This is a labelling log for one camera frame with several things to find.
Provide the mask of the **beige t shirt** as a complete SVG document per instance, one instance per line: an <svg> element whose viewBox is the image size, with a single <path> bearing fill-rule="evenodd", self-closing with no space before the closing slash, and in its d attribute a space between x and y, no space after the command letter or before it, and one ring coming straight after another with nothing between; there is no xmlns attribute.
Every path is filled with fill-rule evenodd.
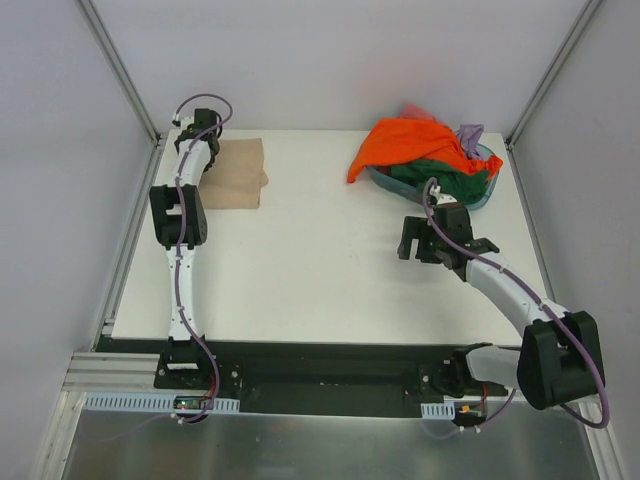
<svg viewBox="0 0 640 480"><path fill-rule="evenodd" d="M199 193L205 210L254 210L268 182L260 138L222 140L213 166L203 174Z"/></svg>

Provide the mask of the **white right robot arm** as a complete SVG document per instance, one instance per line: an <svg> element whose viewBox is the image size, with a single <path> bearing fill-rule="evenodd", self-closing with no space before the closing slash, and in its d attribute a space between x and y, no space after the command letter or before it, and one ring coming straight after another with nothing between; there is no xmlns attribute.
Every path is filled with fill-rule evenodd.
<svg viewBox="0 0 640 480"><path fill-rule="evenodd" d="M521 338L516 350L486 342L456 349L432 376L435 389L460 398L493 383L520 391L537 410L605 396L595 319L537 293L492 241L474 237L462 204L438 205L425 218L406 217L397 254L454 272L482 293Z"/></svg>

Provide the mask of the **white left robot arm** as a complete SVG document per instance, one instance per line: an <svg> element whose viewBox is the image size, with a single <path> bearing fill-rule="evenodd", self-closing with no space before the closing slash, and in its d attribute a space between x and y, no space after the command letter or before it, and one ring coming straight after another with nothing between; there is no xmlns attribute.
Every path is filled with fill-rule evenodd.
<svg viewBox="0 0 640 480"><path fill-rule="evenodd" d="M170 275L170 326L157 366L158 389L205 390L215 384L205 336L197 324L195 264L208 236L198 185L220 151L221 116L199 108L193 118L174 117L177 162L167 181L149 190L153 229L165 249Z"/></svg>

